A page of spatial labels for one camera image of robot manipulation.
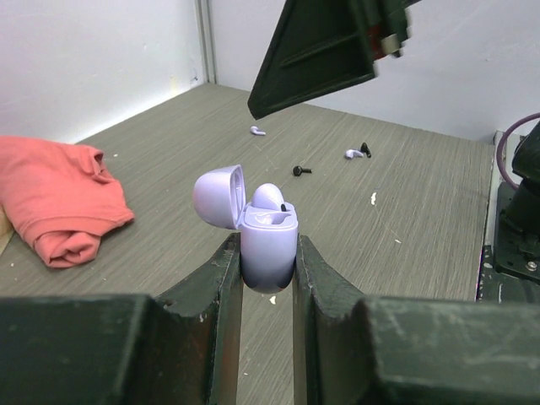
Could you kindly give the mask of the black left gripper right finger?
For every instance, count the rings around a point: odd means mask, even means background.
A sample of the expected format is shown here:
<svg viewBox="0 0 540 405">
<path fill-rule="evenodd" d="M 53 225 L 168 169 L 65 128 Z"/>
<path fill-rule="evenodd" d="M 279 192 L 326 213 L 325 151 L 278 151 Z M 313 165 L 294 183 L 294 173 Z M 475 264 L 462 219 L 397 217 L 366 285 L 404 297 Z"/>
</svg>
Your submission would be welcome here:
<svg viewBox="0 0 540 405">
<path fill-rule="evenodd" d="M 293 279 L 298 404 L 536 404 L 539 309 L 363 294 L 307 236 Z"/>
</svg>

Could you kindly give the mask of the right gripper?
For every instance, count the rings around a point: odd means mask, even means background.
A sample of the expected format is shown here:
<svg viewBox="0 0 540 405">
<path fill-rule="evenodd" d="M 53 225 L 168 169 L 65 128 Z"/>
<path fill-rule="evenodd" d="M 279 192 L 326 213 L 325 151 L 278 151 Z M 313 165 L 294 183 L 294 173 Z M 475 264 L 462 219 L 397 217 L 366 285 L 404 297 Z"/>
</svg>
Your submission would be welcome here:
<svg viewBox="0 0 540 405">
<path fill-rule="evenodd" d="M 247 105 L 261 119 L 375 77 L 402 56 L 413 1 L 302 1 L 284 6 Z"/>
</svg>

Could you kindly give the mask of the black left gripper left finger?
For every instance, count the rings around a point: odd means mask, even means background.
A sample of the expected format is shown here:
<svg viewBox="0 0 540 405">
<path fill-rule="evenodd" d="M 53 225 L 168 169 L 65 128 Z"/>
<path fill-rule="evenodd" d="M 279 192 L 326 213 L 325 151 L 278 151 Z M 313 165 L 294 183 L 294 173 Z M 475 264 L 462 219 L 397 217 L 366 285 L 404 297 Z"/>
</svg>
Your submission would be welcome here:
<svg viewBox="0 0 540 405">
<path fill-rule="evenodd" d="M 240 237 L 157 297 L 1 302 L 4 404 L 233 404 L 243 283 Z"/>
</svg>

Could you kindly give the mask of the lilac earbud case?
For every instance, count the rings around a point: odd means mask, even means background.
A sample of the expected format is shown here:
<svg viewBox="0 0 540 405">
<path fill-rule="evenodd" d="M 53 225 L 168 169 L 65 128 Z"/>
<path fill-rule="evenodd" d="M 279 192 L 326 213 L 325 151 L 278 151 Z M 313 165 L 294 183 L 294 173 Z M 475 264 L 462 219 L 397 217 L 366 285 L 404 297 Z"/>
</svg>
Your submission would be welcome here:
<svg viewBox="0 0 540 405">
<path fill-rule="evenodd" d="M 204 222 L 240 232 L 240 271 L 250 289 L 275 294 L 290 284 L 299 233 L 294 205 L 284 200 L 286 212 L 252 207 L 240 165 L 201 175 L 192 201 Z"/>
</svg>

